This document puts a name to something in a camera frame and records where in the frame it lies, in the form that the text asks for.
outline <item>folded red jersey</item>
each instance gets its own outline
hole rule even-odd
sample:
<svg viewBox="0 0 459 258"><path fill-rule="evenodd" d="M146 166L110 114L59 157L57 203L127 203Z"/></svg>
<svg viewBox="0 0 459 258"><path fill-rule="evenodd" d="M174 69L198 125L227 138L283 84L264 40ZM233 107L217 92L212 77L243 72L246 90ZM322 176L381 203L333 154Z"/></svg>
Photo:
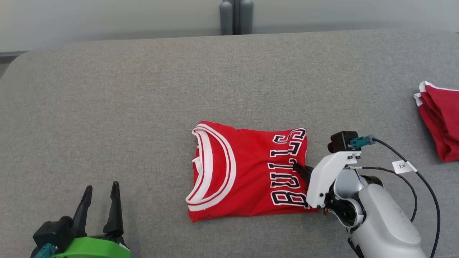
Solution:
<svg viewBox="0 0 459 258"><path fill-rule="evenodd" d="M435 87L423 81L414 98L424 123L445 162L459 160L459 90Z"/></svg>
<svg viewBox="0 0 459 258"><path fill-rule="evenodd" d="M186 198L193 222L228 216L315 212L293 163L305 164L306 130L266 132L203 121Z"/></svg>

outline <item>robotic arm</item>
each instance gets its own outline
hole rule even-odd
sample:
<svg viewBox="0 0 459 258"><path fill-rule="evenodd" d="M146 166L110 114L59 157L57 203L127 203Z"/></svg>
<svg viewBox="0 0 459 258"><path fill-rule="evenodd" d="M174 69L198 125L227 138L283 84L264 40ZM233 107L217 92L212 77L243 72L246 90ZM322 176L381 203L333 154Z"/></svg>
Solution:
<svg viewBox="0 0 459 258"><path fill-rule="evenodd" d="M306 202L337 216L351 234L348 242L359 258L426 258L418 231L381 181L349 167L362 153L352 149L356 138L352 131L331 137L332 154L311 172Z"/></svg>

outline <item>gray fabric surface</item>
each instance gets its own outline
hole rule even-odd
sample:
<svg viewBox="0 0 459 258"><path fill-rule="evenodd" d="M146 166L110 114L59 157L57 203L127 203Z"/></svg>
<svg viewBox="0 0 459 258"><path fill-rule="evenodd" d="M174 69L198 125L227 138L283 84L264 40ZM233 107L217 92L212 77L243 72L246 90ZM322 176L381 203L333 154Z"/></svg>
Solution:
<svg viewBox="0 0 459 258"><path fill-rule="evenodd" d="M0 250L26 257L47 220L73 216L84 188L121 186L124 238L133 257L355 257L344 228L321 214L191 223L191 129L308 130L308 165L341 130L375 134L430 182L442 209L436 257L458 257L459 163L442 163L413 94L422 80L459 89L459 35L349 31L85 42L17 58L0 81ZM382 146L362 165L390 168ZM409 216L399 178L377 175ZM430 254L433 200L414 174L414 222ZM93 202L88 233L109 203Z"/></svg>

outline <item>red shirt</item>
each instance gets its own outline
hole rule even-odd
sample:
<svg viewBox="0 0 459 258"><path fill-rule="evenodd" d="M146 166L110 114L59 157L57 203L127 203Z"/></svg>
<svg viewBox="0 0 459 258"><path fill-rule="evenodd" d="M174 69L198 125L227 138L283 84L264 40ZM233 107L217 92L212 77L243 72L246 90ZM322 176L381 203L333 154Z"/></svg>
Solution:
<svg viewBox="0 0 459 258"><path fill-rule="evenodd" d="M192 131L194 189L187 196L193 222L228 216L315 212L293 162L305 164L306 130L266 132L208 121Z"/></svg>

